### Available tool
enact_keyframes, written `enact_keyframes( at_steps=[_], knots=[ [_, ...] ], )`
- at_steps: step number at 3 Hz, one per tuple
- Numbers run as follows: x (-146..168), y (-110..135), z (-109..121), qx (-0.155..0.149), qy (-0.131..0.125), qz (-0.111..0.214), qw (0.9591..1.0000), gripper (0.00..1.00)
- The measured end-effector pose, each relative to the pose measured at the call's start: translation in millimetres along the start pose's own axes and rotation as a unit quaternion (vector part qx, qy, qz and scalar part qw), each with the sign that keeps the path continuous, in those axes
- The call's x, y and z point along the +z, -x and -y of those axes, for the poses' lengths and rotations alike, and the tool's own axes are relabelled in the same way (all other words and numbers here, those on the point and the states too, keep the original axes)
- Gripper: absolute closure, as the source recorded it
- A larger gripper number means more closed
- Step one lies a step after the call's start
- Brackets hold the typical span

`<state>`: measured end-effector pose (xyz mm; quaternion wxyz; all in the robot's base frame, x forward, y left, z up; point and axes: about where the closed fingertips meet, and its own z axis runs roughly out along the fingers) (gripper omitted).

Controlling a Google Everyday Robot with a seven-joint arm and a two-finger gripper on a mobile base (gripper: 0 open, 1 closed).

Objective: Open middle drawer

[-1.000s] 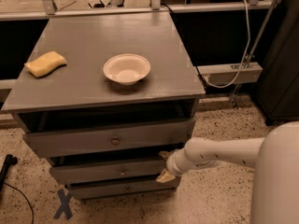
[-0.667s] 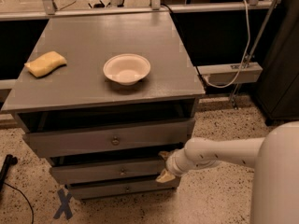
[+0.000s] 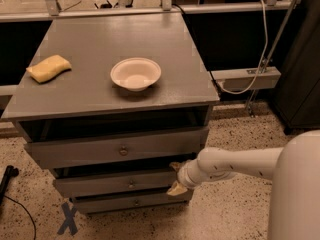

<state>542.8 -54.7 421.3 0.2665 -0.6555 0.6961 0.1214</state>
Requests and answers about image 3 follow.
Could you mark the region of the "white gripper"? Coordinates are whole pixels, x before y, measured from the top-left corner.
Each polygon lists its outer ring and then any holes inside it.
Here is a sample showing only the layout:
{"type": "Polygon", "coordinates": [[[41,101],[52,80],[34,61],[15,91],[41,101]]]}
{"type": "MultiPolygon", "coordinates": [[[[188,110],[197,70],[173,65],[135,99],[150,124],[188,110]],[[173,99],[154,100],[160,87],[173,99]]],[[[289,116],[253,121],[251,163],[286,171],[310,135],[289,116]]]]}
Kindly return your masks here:
{"type": "Polygon", "coordinates": [[[204,174],[196,159],[187,160],[182,164],[180,162],[171,162],[169,166],[175,171],[178,171],[177,179],[180,182],[175,181],[167,190],[169,196],[184,194],[188,189],[193,189],[201,185],[204,181],[204,174]]]}

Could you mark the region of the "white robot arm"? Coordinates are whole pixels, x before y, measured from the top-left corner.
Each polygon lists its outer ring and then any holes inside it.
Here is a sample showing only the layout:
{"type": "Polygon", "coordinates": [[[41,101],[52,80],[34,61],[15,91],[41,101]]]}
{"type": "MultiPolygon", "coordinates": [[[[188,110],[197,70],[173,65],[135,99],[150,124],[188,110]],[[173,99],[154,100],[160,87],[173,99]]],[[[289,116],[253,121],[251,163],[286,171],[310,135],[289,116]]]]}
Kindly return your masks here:
{"type": "Polygon", "coordinates": [[[178,196],[236,173],[272,182],[268,240],[320,240],[320,131],[294,137],[280,148],[228,151],[202,149],[197,157],[173,162],[178,196]]]}

